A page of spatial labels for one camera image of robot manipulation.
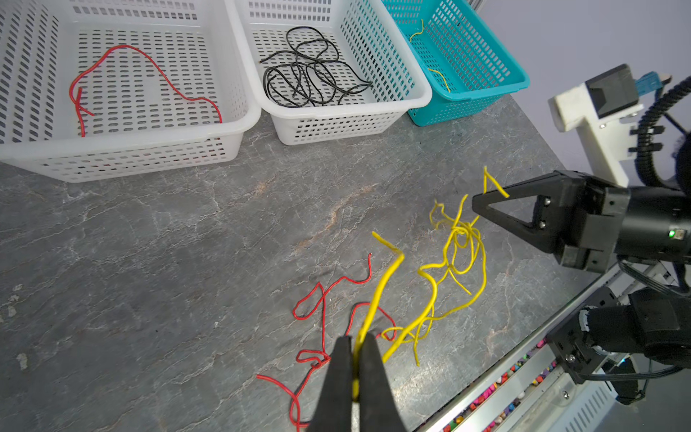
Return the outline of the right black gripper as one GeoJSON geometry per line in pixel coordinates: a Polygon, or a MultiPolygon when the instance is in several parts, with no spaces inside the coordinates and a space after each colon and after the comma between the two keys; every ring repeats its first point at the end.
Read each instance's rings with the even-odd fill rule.
{"type": "Polygon", "coordinates": [[[631,202],[629,188],[575,171],[504,186],[488,171],[483,175],[482,193],[471,200],[477,216],[553,253],[561,266],[608,270],[631,202]]]}

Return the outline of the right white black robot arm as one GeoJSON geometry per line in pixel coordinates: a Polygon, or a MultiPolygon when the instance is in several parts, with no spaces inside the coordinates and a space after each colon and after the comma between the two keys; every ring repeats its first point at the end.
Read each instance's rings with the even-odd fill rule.
{"type": "Polygon", "coordinates": [[[473,198],[473,210],[561,266],[602,274],[611,262],[639,289],[581,304],[548,343],[574,383],[606,382],[624,405],[690,366],[690,133],[659,176],[660,120],[690,94],[620,65],[553,97],[559,131],[577,131],[591,170],[556,171],[473,198]]]}

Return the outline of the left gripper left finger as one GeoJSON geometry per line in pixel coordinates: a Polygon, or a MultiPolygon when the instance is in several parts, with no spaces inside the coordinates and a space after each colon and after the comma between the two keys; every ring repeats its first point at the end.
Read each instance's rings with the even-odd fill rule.
{"type": "Polygon", "coordinates": [[[336,340],[308,432],[351,430],[354,378],[351,346],[349,336],[336,340]]]}

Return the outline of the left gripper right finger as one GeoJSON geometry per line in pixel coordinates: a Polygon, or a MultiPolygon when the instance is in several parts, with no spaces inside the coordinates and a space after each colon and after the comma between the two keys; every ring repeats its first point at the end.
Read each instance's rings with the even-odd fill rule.
{"type": "Polygon", "coordinates": [[[359,430],[405,431],[396,407],[376,337],[367,333],[359,352],[359,430]]]}

